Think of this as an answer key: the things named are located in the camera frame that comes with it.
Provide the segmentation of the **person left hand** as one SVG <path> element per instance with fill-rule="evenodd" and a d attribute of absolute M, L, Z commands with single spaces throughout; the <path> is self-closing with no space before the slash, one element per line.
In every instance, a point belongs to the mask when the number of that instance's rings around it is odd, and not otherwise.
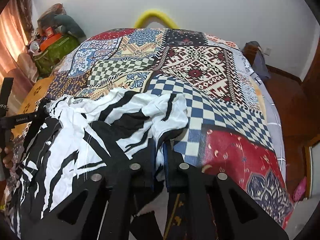
<path fill-rule="evenodd" d="M 14 139 L 14 135 L 11 132 L 10 133 L 10 139 L 6 143 L 5 147 L 1 147 L 1 152 L 5 153 L 5 157 L 2 157 L 2 162 L 3 162 L 4 166 L 7 169 L 11 169 L 13 167 L 13 165 L 14 165 L 13 162 L 12 162 L 12 159 L 13 159 L 13 156 L 14 156 L 14 153 L 12 151 L 12 149 L 13 149 L 13 139 Z"/>

